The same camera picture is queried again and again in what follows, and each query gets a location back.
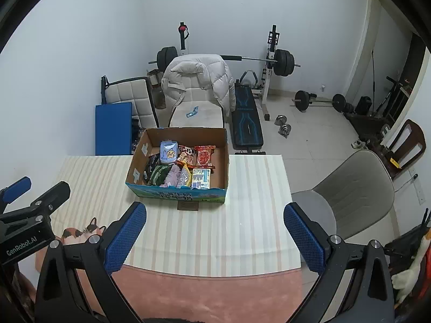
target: snack package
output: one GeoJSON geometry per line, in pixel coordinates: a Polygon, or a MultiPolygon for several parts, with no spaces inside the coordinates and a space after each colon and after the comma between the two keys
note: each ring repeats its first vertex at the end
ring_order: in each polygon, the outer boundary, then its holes
{"type": "Polygon", "coordinates": [[[186,147],[185,145],[178,145],[178,151],[179,155],[176,163],[191,166],[193,164],[193,157],[196,153],[195,149],[186,147]]]}
{"type": "Polygon", "coordinates": [[[169,171],[168,175],[165,178],[165,182],[162,185],[160,185],[160,187],[167,188],[170,185],[176,187],[180,173],[181,173],[181,168],[177,164],[173,164],[171,171],[169,171]]]}
{"type": "Polygon", "coordinates": [[[191,185],[191,172],[188,169],[187,165],[183,166],[181,170],[180,177],[178,178],[177,188],[181,188],[182,186],[190,187],[191,185]]]}
{"type": "Polygon", "coordinates": [[[215,148],[215,145],[198,145],[195,147],[197,152],[197,168],[214,168],[214,165],[211,163],[211,154],[214,152],[215,148]]]}
{"type": "Polygon", "coordinates": [[[193,169],[191,188],[210,189],[210,169],[193,169]]]}
{"type": "Polygon", "coordinates": [[[157,165],[152,172],[152,175],[149,180],[149,185],[160,186],[166,180],[166,177],[171,171],[172,165],[157,165]]]}
{"type": "Polygon", "coordinates": [[[144,170],[144,181],[145,181],[145,183],[148,183],[148,181],[150,180],[152,172],[154,171],[154,168],[156,167],[157,163],[159,162],[159,159],[160,159],[160,153],[150,155],[148,157],[147,166],[145,167],[145,170],[144,170]]]}
{"type": "Polygon", "coordinates": [[[160,143],[160,162],[169,165],[175,162],[178,157],[178,143],[172,141],[161,141],[160,143]]]}

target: barbell on floor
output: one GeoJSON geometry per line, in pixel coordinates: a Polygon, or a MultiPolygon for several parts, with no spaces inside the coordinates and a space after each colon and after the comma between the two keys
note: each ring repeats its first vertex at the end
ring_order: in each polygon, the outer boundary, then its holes
{"type": "Polygon", "coordinates": [[[311,101],[310,98],[317,98],[317,95],[305,91],[298,91],[295,94],[295,99],[292,99],[292,102],[295,103],[295,107],[298,108],[298,110],[300,111],[305,111],[308,106],[314,102],[331,103],[334,109],[340,113],[344,112],[344,109],[346,107],[346,99],[342,94],[339,93],[334,95],[332,101],[324,99],[314,99],[313,101],[311,101]]]}
{"type": "MultiPolygon", "coordinates": [[[[174,46],[163,47],[157,53],[157,60],[148,62],[148,64],[157,63],[157,68],[164,72],[168,65],[173,61],[174,58],[178,57],[177,49],[174,46]]],[[[225,61],[242,61],[243,59],[252,60],[252,61],[265,61],[273,63],[272,68],[274,69],[274,74],[279,76],[288,76],[293,73],[294,68],[296,66],[300,66],[299,64],[295,64],[295,58],[293,55],[286,50],[276,49],[274,53],[274,59],[269,58],[251,58],[251,57],[242,57],[242,56],[228,56],[222,55],[225,61]]]]}

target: chair seat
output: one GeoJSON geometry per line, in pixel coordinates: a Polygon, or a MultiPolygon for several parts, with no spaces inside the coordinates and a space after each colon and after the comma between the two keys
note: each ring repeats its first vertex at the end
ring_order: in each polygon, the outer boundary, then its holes
{"type": "Polygon", "coordinates": [[[169,127],[224,127],[221,107],[209,101],[183,101],[175,108],[169,127]],[[187,114],[198,107],[197,114],[187,114]]]}
{"type": "Polygon", "coordinates": [[[292,194],[292,201],[297,203],[311,221],[315,221],[329,235],[337,234],[337,222],[333,211],[318,192],[301,191],[292,194]]]}

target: blue package with cartoon character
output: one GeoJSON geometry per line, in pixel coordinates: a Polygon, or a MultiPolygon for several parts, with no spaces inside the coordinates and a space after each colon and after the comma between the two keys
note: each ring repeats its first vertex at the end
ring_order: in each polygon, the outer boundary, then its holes
{"type": "Polygon", "coordinates": [[[178,142],[161,141],[160,143],[160,163],[169,165],[175,162],[178,157],[178,142]]]}

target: silver screw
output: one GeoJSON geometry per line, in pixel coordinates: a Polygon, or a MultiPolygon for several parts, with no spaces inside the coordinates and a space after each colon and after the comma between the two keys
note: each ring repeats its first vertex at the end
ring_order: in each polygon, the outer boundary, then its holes
{"type": "Polygon", "coordinates": [[[53,240],[51,243],[50,243],[50,248],[52,248],[52,249],[55,249],[57,246],[59,246],[59,244],[60,244],[60,242],[56,239],[56,240],[53,240]]]}
{"type": "Polygon", "coordinates": [[[380,248],[380,242],[379,242],[378,240],[373,239],[373,240],[371,241],[371,246],[372,246],[373,248],[379,249],[379,248],[380,248]]]}
{"type": "Polygon", "coordinates": [[[334,234],[333,236],[331,236],[331,241],[334,243],[334,244],[340,244],[341,243],[341,241],[342,241],[342,239],[341,239],[341,237],[340,236],[337,236],[336,234],[334,234]]]}
{"type": "Polygon", "coordinates": [[[91,244],[96,244],[100,240],[100,236],[98,234],[93,234],[90,238],[88,238],[88,241],[91,244]]]}

